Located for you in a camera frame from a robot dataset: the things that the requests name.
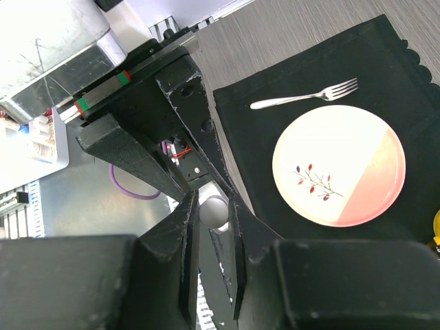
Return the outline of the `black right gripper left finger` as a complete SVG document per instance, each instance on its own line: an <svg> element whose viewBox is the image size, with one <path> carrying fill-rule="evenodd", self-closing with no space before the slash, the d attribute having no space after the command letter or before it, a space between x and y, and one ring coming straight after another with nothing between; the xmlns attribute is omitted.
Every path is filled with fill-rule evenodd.
<svg viewBox="0 0 440 330"><path fill-rule="evenodd" d="M194 329L199 194L142 236L1 242L2 329Z"/></svg>

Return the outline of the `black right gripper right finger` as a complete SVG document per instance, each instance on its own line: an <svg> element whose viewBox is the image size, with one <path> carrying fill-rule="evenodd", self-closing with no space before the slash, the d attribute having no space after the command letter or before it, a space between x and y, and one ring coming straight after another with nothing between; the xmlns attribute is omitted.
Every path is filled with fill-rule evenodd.
<svg viewBox="0 0 440 330"><path fill-rule="evenodd" d="M280 240L232 203L240 329L438 329L439 262L407 241Z"/></svg>

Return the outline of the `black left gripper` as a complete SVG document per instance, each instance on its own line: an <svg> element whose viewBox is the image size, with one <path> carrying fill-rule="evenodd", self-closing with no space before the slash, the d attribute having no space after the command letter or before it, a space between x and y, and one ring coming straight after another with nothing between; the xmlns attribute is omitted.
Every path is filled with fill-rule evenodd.
<svg viewBox="0 0 440 330"><path fill-rule="evenodd" d="M200 68L190 52L152 40L75 97L71 118L87 154L112 164L177 201L206 183L237 194L211 122Z"/></svg>

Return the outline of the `white nail polish bottle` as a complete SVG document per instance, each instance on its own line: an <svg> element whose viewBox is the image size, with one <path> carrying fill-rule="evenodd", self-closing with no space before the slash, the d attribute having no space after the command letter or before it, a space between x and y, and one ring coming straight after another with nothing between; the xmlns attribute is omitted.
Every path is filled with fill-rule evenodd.
<svg viewBox="0 0 440 330"><path fill-rule="evenodd" d="M228 230L228 198L217 183L211 181L199 189L200 221L216 233Z"/></svg>

